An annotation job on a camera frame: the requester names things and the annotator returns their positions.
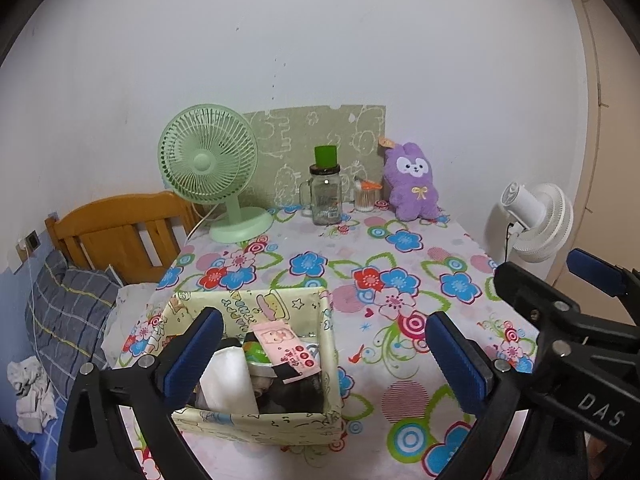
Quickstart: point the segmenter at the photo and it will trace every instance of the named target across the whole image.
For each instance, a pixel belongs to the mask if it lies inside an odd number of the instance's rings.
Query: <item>storage box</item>
[[[329,293],[323,287],[234,292],[178,292],[164,308],[164,333],[149,352],[157,355],[172,336],[183,334],[205,306],[218,309],[225,321],[225,336],[250,332],[250,325],[274,319],[286,320],[298,336],[316,335],[322,389],[323,413],[241,415],[185,408],[174,412],[180,430],[210,433],[229,440],[279,446],[330,444],[341,434],[340,388]]]

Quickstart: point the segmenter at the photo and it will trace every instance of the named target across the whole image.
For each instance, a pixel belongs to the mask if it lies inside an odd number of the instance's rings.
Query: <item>green lid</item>
[[[334,168],[338,165],[337,146],[316,146],[316,166],[318,168]]]

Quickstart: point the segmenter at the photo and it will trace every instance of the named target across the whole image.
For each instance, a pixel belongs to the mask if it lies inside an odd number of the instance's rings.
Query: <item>wooden bed headboard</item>
[[[169,220],[179,218],[188,234],[197,218],[191,203],[170,191],[104,198],[45,220],[55,248],[81,269],[111,264],[127,283],[159,282],[180,252]],[[140,238],[144,224],[161,266],[154,266]]]

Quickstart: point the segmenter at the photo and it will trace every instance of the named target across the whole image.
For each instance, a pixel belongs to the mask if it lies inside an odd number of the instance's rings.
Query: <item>bunny ear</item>
[[[404,146],[402,144],[396,144],[394,148],[389,148],[385,151],[385,160],[396,160],[399,156],[405,156]]]
[[[414,142],[408,142],[403,147],[404,147],[404,152],[407,155],[412,156],[413,158],[415,158],[417,156],[419,156],[421,158],[425,158],[424,153],[420,149],[420,146],[418,146]]]

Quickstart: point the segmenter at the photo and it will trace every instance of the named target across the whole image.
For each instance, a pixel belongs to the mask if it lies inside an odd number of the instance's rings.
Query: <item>wall outlet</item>
[[[25,245],[27,248],[27,253],[31,254],[40,246],[40,239],[38,238],[38,234],[36,231],[31,231],[25,239]]]
[[[40,238],[36,231],[32,231],[24,238],[20,238],[15,245],[15,251],[9,249],[6,254],[6,262],[12,273],[16,273],[27,258],[40,246]]]

